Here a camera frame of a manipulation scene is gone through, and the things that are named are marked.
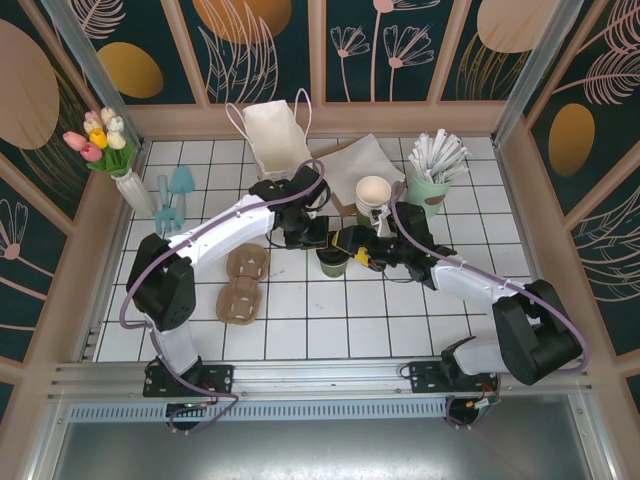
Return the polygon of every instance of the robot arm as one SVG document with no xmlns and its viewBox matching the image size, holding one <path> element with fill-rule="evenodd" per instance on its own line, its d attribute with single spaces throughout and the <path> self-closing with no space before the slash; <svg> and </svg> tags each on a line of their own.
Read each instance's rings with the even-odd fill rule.
<svg viewBox="0 0 640 480">
<path fill-rule="evenodd" d="M 155 258 L 191 238 L 211 222 L 241 206 L 279 200 L 302 192 L 317 177 L 318 174 L 311 168 L 304 167 L 291 181 L 259 182 L 238 204 L 189 232 L 172 237 L 170 241 L 150 235 L 140 244 L 127 290 Z M 198 370 L 201 363 L 188 326 L 188 318 L 196 304 L 197 275 L 237 246 L 275 228 L 284 230 L 287 248 L 326 248 L 328 218 L 314 217 L 311 208 L 323 192 L 329 195 L 324 182 L 296 202 L 264 206 L 237 214 L 178 250 L 157 267 L 136 291 L 133 297 L 136 307 L 153 321 L 165 359 L 185 380 L 197 383 L 197 376 L 193 378 L 193 372 Z M 398 203 L 397 210 L 402 225 L 421 244 L 441 255 L 456 254 L 447 247 L 434 244 L 422 208 Z M 472 337 L 442 352 L 443 363 L 450 372 L 452 383 L 461 375 L 509 372 L 521 382 L 531 385 L 580 355 L 580 346 L 562 324 L 545 315 L 545 312 L 538 311 L 527 299 L 473 272 L 443 264 L 425 255 L 396 231 L 393 221 L 390 223 L 395 237 L 379 238 L 372 228 L 353 226 L 334 235 L 333 243 L 373 270 L 383 270 L 387 265 L 406 265 L 413 280 L 461 298 L 490 315 L 496 322 L 497 342 L 480 342 Z M 526 288 L 562 309 L 553 287 L 548 283 L 539 280 Z M 529 318 L 537 317 L 540 317 L 541 323 L 531 326 Z"/>
</svg>

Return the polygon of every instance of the purple cable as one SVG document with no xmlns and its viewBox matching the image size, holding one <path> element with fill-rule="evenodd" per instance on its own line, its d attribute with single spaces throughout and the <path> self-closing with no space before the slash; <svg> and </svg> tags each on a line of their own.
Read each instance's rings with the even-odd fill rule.
<svg viewBox="0 0 640 480">
<path fill-rule="evenodd" d="M 564 373 L 564 374 L 578 373 L 578 372 L 583 371 L 587 367 L 587 364 L 589 363 L 589 357 L 591 356 L 591 352 L 589 350 L 589 346 L 587 345 L 587 342 L 585 341 L 585 339 L 582 336 L 582 334 L 580 334 L 578 329 L 569 321 L 569 319 L 567 317 L 565 317 L 556 308 L 554 308 L 552 305 L 550 305 L 549 303 L 545 302 L 541 298 L 536 297 L 534 294 L 524 290 L 523 288 L 520 288 L 520 287 L 517 287 L 516 285 L 510 284 L 508 280 L 504 280 L 504 279 L 502 279 L 500 277 L 497 277 L 495 275 L 487 273 L 487 272 L 479 269 L 478 267 L 474 267 L 473 265 L 469 265 L 466 262 L 459 262 L 458 260 L 454 260 L 451 257 L 445 257 L 443 255 L 440 255 L 439 253 L 434 252 L 433 250 L 430 250 L 427 247 L 423 246 L 415 238 L 413 238 L 411 235 L 409 235 L 409 232 L 407 232 L 405 230 L 404 226 L 400 223 L 400 219 L 398 218 L 398 212 L 396 210 L 396 202 L 398 201 L 398 198 L 400 197 L 400 194 L 402 193 L 400 191 L 400 188 L 402 188 L 402 183 L 401 182 L 395 182 L 393 184 L 393 188 L 391 190 L 391 201 L 389 203 L 390 203 L 390 207 L 391 207 L 391 213 L 393 213 L 393 218 L 396 221 L 396 225 L 398 226 L 398 229 L 402 232 L 402 234 L 405 236 L 405 238 L 407 240 L 409 240 L 409 242 L 411 242 L 417 248 L 422 250 L 424 253 L 426 253 L 428 255 L 431 255 L 432 257 L 435 257 L 438 260 L 441 260 L 441 261 L 443 261 L 445 263 L 448 263 L 449 265 L 452 265 L 452 266 L 454 266 L 456 268 L 463 268 L 465 270 L 469 270 L 470 272 L 473 272 L 473 273 L 475 273 L 477 275 L 480 275 L 481 277 L 484 277 L 484 278 L 486 278 L 488 280 L 491 280 L 492 282 L 496 282 L 499 285 L 504 285 L 506 288 L 508 288 L 510 290 L 513 290 L 514 292 L 520 293 L 520 294 L 524 295 L 525 297 L 527 297 L 532 302 L 537 303 L 538 305 L 540 305 L 542 308 L 544 308 L 549 313 L 551 313 L 553 316 L 555 316 L 558 320 L 560 320 L 564 324 L 564 326 L 567 327 L 567 329 L 572 333 L 572 335 L 575 337 L 575 339 L 578 341 L 578 343 L 580 344 L 580 347 L 582 347 L 582 361 L 580 362 L 580 364 L 578 366 L 576 366 L 576 367 L 567 368 L 565 370 L 558 370 L 558 372 Z"/>
<path fill-rule="evenodd" d="M 133 282 L 133 285 L 131 285 L 131 289 L 127 293 L 127 296 L 124 298 L 124 301 L 122 302 L 122 306 L 120 307 L 120 314 L 118 316 L 118 321 L 120 322 L 120 326 L 122 328 L 126 329 L 126 330 L 135 330 L 136 328 L 144 328 L 145 326 L 153 327 L 151 321 L 149 321 L 149 320 L 145 320 L 144 322 L 137 322 L 137 323 L 129 324 L 125 320 L 125 313 L 127 311 L 127 308 L 129 307 L 129 303 L 131 303 L 131 300 L 133 299 L 133 296 L 138 291 L 138 288 L 140 288 L 140 285 L 142 285 L 142 282 L 144 282 L 144 280 L 149 276 L 149 274 L 158 265 L 161 265 L 162 262 L 164 262 L 166 259 L 168 259 L 171 255 L 173 255 L 174 253 L 178 252 L 182 248 L 192 244 L 193 242 L 195 242 L 198 238 L 200 238 L 205 233 L 207 233 L 210 230 L 214 229 L 218 225 L 221 225 L 222 223 L 226 222 L 227 220 L 230 220 L 231 218 L 235 217 L 238 214 L 245 213 L 245 212 L 248 212 L 250 210 L 255 210 L 257 208 L 270 207 L 270 206 L 273 206 L 273 205 L 282 205 L 284 203 L 293 202 L 295 200 L 298 200 L 298 199 L 306 196 L 307 194 L 309 194 L 313 190 L 315 190 L 320 185 L 320 183 L 322 182 L 322 179 L 324 177 L 324 165 L 323 165 L 322 162 L 320 162 L 318 160 L 311 159 L 311 160 L 307 160 L 307 161 L 303 162 L 302 164 L 300 164 L 300 166 L 298 167 L 298 170 L 300 170 L 302 167 L 304 167 L 305 165 L 308 165 L 308 164 L 317 165 L 318 170 L 319 170 L 318 178 L 316 179 L 316 181 L 310 187 L 304 189 L 303 191 L 301 191 L 299 193 L 296 193 L 294 195 L 290 195 L 290 196 L 285 197 L 285 198 L 281 198 L 279 200 L 270 200 L 268 202 L 255 203 L 253 205 L 247 205 L 247 206 L 244 206 L 244 207 L 240 207 L 237 210 L 229 212 L 228 214 L 226 214 L 226 215 L 216 219 L 215 221 L 211 222 L 210 225 L 207 225 L 202 230 L 199 230 L 198 232 L 194 233 L 191 237 L 183 240 L 182 242 L 180 242 L 175 247 L 173 247 L 173 248 L 169 249 L 168 251 L 164 252 L 162 255 L 160 255 L 158 258 L 156 258 L 153 262 L 151 262 L 142 271 L 142 273 L 135 280 L 135 282 Z M 192 390 L 192 391 L 194 391 L 196 393 L 200 393 L 200 394 L 202 394 L 203 396 L 206 396 L 206 397 L 217 398 L 217 399 L 230 398 L 230 399 L 233 400 L 228 406 L 226 406 L 224 409 L 222 409 L 222 411 L 220 413 L 218 413 L 214 418 L 212 418 L 211 420 L 208 420 L 207 422 L 200 423 L 196 427 L 192 428 L 190 430 L 192 433 L 195 433 L 197 431 L 203 430 L 204 428 L 208 427 L 209 425 L 215 423 L 220 417 L 222 417 L 229 410 L 231 410 L 231 408 L 233 408 L 236 405 L 236 403 L 238 403 L 239 397 L 237 395 L 234 395 L 234 394 L 231 394 L 231 393 L 211 392 L 209 390 L 205 390 L 203 388 L 199 388 L 199 387 L 197 387 L 195 385 L 192 385 L 189 382 L 187 382 L 186 380 L 184 380 L 178 374 L 178 372 L 176 372 L 169 365 L 169 362 L 164 357 L 164 355 L 162 353 L 162 350 L 160 349 L 160 345 L 158 344 L 158 340 L 156 338 L 155 332 L 153 330 L 151 331 L 151 343 L 153 344 L 153 347 L 155 348 L 155 350 L 156 350 L 156 352 L 158 354 L 158 358 L 160 359 L 162 364 L 165 366 L 165 368 L 169 371 L 169 373 L 174 377 L 174 379 L 178 383 L 180 383 L 183 386 L 185 386 L 186 388 L 188 388 L 188 389 L 190 389 L 190 390 Z M 198 409 L 201 409 L 201 408 L 203 408 L 203 407 L 190 407 L 190 408 L 185 408 L 185 409 L 178 410 L 169 419 L 169 424 L 171 425 L 172 428 L 174 428 L 174 431 L 175 431 L 175 427 L 173 427 L 173 418 L 175 418 L 175 415 L 177 415 L 179 413 L 182 413 L 184 411 L 194 410 L 194 409 L 198 410 Z"/>
</svg>

